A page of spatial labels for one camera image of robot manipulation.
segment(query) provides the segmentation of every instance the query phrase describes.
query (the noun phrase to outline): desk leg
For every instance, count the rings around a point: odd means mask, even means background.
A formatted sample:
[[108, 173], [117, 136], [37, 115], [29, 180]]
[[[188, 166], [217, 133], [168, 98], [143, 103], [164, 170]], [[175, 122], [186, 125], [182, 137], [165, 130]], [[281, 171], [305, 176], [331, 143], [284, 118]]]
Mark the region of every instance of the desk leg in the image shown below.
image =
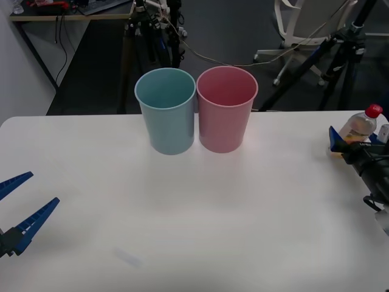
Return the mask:
[[21, 35], [22, 39], [24, 40], [24, 42], [26, 43], [26, 45], [29, 47], [31, 53], [34, 55], [35, 59], [37, 60], [37, 62], [39, 63], [39, 65], [41, 66], [43, 72], [46, 74], [47, 78], [50, 80], [51, 84], [54, 86], [55, 88], [55, 92], [59, 92], [60, 88], [58, 87], [58, 85], [55, 83], [55, 80], [54, 78], [51, 76], [48, 68], [46, 67], [46, 65], [44, 64], [41, 56], [39, 56], [38, 52], [36, 51], [34, 45], [31, 43], [30, 41], [30, 38], [27, 36], [26, 32], [24, 31], [23, 27], [22, 27], [22, 23], [21, 22], [18, 22], [18, 21], [14, 21], [13, 24], [15, 25], [16, 29], [18, 30], [19, 34]]

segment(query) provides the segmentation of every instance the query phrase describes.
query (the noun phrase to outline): red bottle cap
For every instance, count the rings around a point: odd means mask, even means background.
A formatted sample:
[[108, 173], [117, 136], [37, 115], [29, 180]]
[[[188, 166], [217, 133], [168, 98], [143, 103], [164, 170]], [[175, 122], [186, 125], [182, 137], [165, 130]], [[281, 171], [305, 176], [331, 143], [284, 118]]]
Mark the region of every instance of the red bottle cap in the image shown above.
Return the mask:
[[365, 114], [372, 119], [375, 119], [382, 113], [382, 108], [379, 105], [370, 105], [366, 110]]

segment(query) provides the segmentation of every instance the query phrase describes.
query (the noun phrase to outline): plastic bottle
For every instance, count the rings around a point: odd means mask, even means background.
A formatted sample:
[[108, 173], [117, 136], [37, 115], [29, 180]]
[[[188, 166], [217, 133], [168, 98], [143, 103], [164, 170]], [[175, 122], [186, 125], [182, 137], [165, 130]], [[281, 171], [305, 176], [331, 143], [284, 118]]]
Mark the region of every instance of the plastic bottle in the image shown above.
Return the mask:
[[340, 137], [347, 143], [363, 142], [377, 128], [377, 117], [382, 113], [379, 105], [370, 105], [364, 113], [351, 116], [339, 131]]
[[24, 12], [24, 9], [20, 3], [21, 0], [12, 0], [14, 14], [22, 14]]

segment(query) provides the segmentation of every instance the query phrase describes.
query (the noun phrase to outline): table surface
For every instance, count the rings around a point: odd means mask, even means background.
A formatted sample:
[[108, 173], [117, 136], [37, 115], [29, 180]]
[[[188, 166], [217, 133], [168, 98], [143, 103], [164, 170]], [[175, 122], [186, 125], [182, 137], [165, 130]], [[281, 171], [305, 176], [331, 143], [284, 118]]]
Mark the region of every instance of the table surface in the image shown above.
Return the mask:
[[[64, 19], [66, 21], [82, 21], [82, 20], [104, 20], [104, 19], [128, 19], [129, 11], [131, 10], [132, 2], [127, 2], [111, 9], [107, 9], [92, 15], [82, 15], [80, 12], [72, 13], [68, 12]], [[26, 2], [22, 2], [24, 12], [22, 14], [10, 15], [11, 21], [55, 21], [56, 15], [38, 15], [34, 8], [26, 5]]]
[[1, 291], [384, 292], [389, 239], [368, 189], [326, 155], [328, 127], [353, 113], [253, 113], [224, 155], [198, 139], [162, 155], [142, 116], [6, 121], [0, 181], [35, 175], [1, 201], [2, 229], [61, 202], [0, 259]]

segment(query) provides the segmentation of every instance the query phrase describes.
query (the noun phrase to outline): floor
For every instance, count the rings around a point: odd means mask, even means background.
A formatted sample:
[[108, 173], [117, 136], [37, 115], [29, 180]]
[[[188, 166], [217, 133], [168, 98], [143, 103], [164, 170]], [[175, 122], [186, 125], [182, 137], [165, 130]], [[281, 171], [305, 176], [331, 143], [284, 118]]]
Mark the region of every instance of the floor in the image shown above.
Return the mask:
[[[353, 11], [354, 19], [362, 4], [359, 0]], [[258, 49], [276, 49], [280, 45], [272, 22], [274, 0], [247, 0], [243, 5], [234, 0], [182, 0], [187, 43], [197, 52], [231, 64], [252, 62]], [[389, 7], [379, 1], [372, 11], [366, 32], [389, 32]], [[77, 53], [67, 70], [48, 115], [58, 114], [115, 114], [119, 87], [120, 56], [122, 50], [123, 21], [91, 21]], [[138, 44], [142, 50], [144, 44]], [[369, 38], [367, 52], [359, 66], [350, 110], [361, 110], [387, 91], [389, 82], [389, 38]], [[330, 55], [318, 67], [325, 70]], [[145, 54], [142, 63], [147, 64]], [[181, 69], [195, 79], [206, 69], [216, 66], [187, 51]], [[292, 64], [292, 70], [298, 62]], [[144, 70], [154, 67], [143, 65]], [[254, 108], [275, 91], [272, 80], [282, 67], [282, 61], [246, 68], [258, 81], [260, 90]], [[134, 68], [130, 81], [128, 113], [140, 113], [133, 87], [140, 72]], [[312, 111], [320, 102], [323, 88], [317, 87], [317, 77], [308, 72], [274, 106], [280, 111]], [[335, 110], [341, 83], [326, 110]]]

